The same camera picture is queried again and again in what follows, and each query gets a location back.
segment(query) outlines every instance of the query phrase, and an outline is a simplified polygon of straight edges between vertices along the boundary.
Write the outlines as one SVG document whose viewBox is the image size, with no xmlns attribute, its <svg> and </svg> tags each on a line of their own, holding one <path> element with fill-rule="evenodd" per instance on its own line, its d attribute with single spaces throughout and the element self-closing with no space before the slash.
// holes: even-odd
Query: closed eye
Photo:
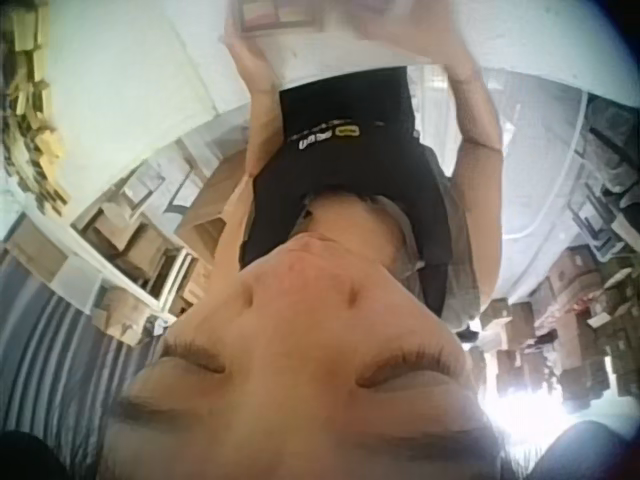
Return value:
<svg viewBox="0 0 640 480">
<path fill-rule="evenodd" d="M 453 377 L 453 368 L 441 350 L 401 351 L 367 368 L 365 373 L 356 379 L 356 385 L 364 389 L 373 389 L 416 372 L 436 372 Z"/>
<path fill-rule="evenodd" d="M 163 358 L 177 358 L 218 375 L 227 371 L 226 365 L 215 352 L 193 342 L 167 341 L 160 354 L 160 359 Z"/>
</svg>

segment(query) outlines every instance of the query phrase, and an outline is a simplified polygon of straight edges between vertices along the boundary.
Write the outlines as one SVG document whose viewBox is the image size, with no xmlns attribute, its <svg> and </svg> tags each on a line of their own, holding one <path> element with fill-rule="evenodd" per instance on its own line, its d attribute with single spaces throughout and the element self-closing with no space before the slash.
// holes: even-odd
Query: stacked boxes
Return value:
<svg viewBox="0 0 640 480">
<path fill-rule="evenodd" d="M 45 81 L 49 6 L 3 7 L 5 168 L 20 188 L 33 193 L 42 213 L 62 215 L 69 195 L 57 180 L 65 149 L 52 126 L 51 87 Z"/>
<path fill-rule="evenodd" d="M 589 247 L 565 250 L 531 296 L 537 330 L 548 331 L 557 318 L 584 309 L 602 287 Z"/>
<path fill-rule="evenodd" d="M 545 353 L 553 355 L 571 409 L 587 408 L 611 384 L 619 396 L 640 398 L 639 275 L 638 255 L 599 264 L 588 247 L 577 247 L 558 258 L 532 293 L 536 332 L 557 332 Z"/>
</svg>

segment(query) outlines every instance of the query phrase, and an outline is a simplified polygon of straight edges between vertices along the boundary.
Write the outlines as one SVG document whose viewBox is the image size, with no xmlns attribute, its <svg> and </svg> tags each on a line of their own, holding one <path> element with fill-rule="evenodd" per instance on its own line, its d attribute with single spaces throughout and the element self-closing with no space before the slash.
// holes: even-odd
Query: cardboard box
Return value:
<svg viewBox="0 0 640 480">
<path fill-rule="evenodd" d="M 530 391 L 537 392 L 543 387 L 546 364 L 546 358 L 542 352 L 522 355 L 524 379 Z"/>
<path fill-rule="evenodd" d="M 99 309 L 93 313 L 93 324 L 121 342 L 135 346 L 144 336 L 151 309 L 127 290 L 111 288 Z"/>
<path fill-rule="evenodd" d="M 122 228 L 109 220 L 109 217 L 107 217 L 103 212 L 93 224 L 93 228 L 98 230 L 107 240 L 109 240 L 117 251 L 123 252 L 127 248 L 133 234 L 140 227 L 140 224 L 141 221 L 140 218 L 138 218 L 126 227 Z"/>
<path fill-rule="evenodd" d="M 12 8 L 6 13 L 13 31 L 15 51 L 32 50 L 36 41 L 36 12 L 27 8 Z"/>
<path fill-rule="evenodd" d="M 483 330 L 499 329 L 512 318 L 511 306 L 506 298 L 493 300 L 484 312 L 480 314 L 480 324 Z"/>
<path fill-rule="evenodd" d="M 69 258 L 27 217 L 7 242 L 7 249 L 31 273 L 47 284 L 53 281 Z"/>
<path fill-rule="evenodd" d="M 124 257 L 117 263 L 136 277 L 151 280 L 166 251 L 173 245 L 154 227 L 143 225 L 140 228 L 137 238 L 132 240 Z"/>
<path fill-rule="evenodd" d="M 595 317 L 602 313 L 613 315 L 623 303 L 622 295 L 618 290 L 605 290 L 591 303 L 591 316 Z"/>
<path fill-rule="evenodd" d="M 632 257 L 614 257 L 608 262 L 599 263 L 598 271 L 602 276 L 604 288 L 614 288 L 622 280 L 626 279 L 636 268 Z"/>
<path fill-rule="evenodd" d="M 556 296 L 553 293 L 549 277 L 545 278 L 531 293 L 530 301 L 533 309 L 533 318 L 538 324 L 547 317 L 556 302 Z"/>
<path fill-rule="evenodd" d="M 594 273 L 596 263 L 588 246 L 568 248 L 549 270 L 549 281 L 556 296 L 567 290 L 579 277 Z"/>
<path fill-rule="evenodd" d="M 220 163 L 176 230 L 178 238 L 209 266 L 226 227 L 224 208 L 245 173 L 245 156 L 242 150 Z"/>
<path fill-rule="evenodd" d="M 585 366 L 564 370 L 559 380 L 564 402 L 589 399 L 589 382 Z"/>
<path fill-rule="evenodd" d="M 556 330 L 558 340 L 555 349 L 562 370 L 582 367 L 586 362 L 603 356 L 595 331 L 588 326 L 586 318 L 565 314 L 556 321 Z"/>
<path fill-rule="evenodd" d="M 616 390 L 619 397 L 640 397 L 640 371 L 616 375 Z"/>
<path fill-rule="evenodd" d="M 212 269 L 202 260 L 193 262 L 191 273 L 182 292 L 182 298 L 191 305 L 196 305 L 207 294 L 207 286 L 211 280 Z"/>
<path fill-rule="evenodd" d="M 504 325 L 508 350 L 521 348 L 528 340 L 536 338 L 533 309 L 529 302 L 511 305 L 512 319 Z"/>
</svg>

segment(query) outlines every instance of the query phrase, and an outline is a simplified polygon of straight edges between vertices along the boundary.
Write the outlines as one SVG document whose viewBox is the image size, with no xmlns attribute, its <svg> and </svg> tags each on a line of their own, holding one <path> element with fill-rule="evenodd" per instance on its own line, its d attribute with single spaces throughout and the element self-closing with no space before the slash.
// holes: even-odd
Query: box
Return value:
<svg viewBox="0 0 640 480">
<path fill-rule="evenodd" d="M 556 302 L 556 296 L 551 287 L 549 277 L 545 278 L 540 285 L 531 293 L 531 308 L 536 324 L 540 323 L 550 313 Z"/>
<path fill-rule="evenodd" d="M 170 248 L 173 248 L 173 244 L 164 235 L 154 227 L 143 224 L 117 264 L 135 277 L 151 280 Z"/>
<path fill-rule="evenodd" d="M 576 278 L 562 292 L 556 292 L 556 308 L 560 314 L 580 311 L 590 305 L 591 298 L 602 290 L 602 278 L 598 272 Z"/>
<path fill-rule="evenodd" d="M 555 342 L 555 349 L 562 370 L 581 367 L 586 362 L 604 355 L 596 342 L 595 331 L 582 316 L 563 315 L 556 321 L 556 330 L 558 340 Z"/>
<path fill-rule="evenodd" d="M 504 325 L 508 350 L 517 350 L 528 340 L 536 338 L 533 309 L 529 302 L 511 305 L 512 319 Z"/>
<path fill-rule="evenodd" d="M 196 305 L 207 294 L 207 286 L 211 280 L 212 269 L 202 260 L 193 262 L 192 270 L 182 292 L 182 298 L 191 305 Z"/>
<path fill-rule="evenodd" d="M 508 374 L 516 366 L 516 353 L 510 350 L 497 350 L 496 362 L 498 372 Z"/>
<path fill-rule="evenodd" d="M 480 324 L 483 330 L 498 329 L 512 318 L 511 306 L 506 298 L 493 300 L 484 312 L 480 314 Z"/>
<path fill-rule="evenodd" d="M 238 29 L 263 34 L 320 27 L 317 0 L 237 0 Z"/>
<path fill-rule="evenodd" d="M 616 375 L 616 390 L 619 397 L 640 397 L 640 371 Z"/>
<path fill-rule="evenodd" d="M 568 248 L 560 254 L 549 270 L 549 281 L 556 296 L 579 277 L 596 272 L 596 263 L 588 246 Z"/>
<path fill-rule="evenodd" d="M 589 398 L 589 382 L 586 366 L 564 370 L 560 376 L 563 400 Z"/>
<path fill-rule="evenodd" d="M 546 365 L 546 358 L 542 352 L 522 355 L 524 379 L 530 391 L 537 392 L 543 387 Z"/>
<path fill-rule="evenodd" d="M 102 236 L 109 240 L 118 252 L 123 252 L 127 248 L 133 234 L 140 227 L 140 224 L 141 220 L 138 218 L 126 227 L 122 228 L 113 223 L 109 217 L 102 212 L 93 224 L 93 228 L 98 230 Z"/>
<path fill-rule="evenodd" d="M 7 242 L 7 250 L 31 273 L 49 284 L 69 258 L 35 224 L 24 217 Z"/>
<path fill-rule="evenodd" d="M 12 8 L 6 13 L 13 31 L 15 51 L 32 50 L 36 41 L 36 12 L 26 8 Z"/>
<path fill-rule="evenodd" d="M 151 309 L 122 288 L 107 291 L 100 307 L 93 312 L 93 324 L 121 342 L 135 346 L 144 336 Z"/>
<path fill-rule="evenodd" d="M 627 278 L 636 268 L 632 257 L 614 257 L 608 262 L 599 263 L 598 271 L 602 276 L 604 288 L 614 288 L 618 283 Z"/>
<path fill-rule="evenodd" d="M 220 163 L 176 230 L 178 238 L 209 266 L 226 227 L 224 208 L 245 173 L 245 156 L 243 150 Z"/>
<path fill-rule="evenodd" d="M 606 313 L 611 316 L 623 303 L 622 295 L 618 290 L 605 290 L 591 303 L 591 316 L 595 317 L 602 313 Z"/>
</svg>

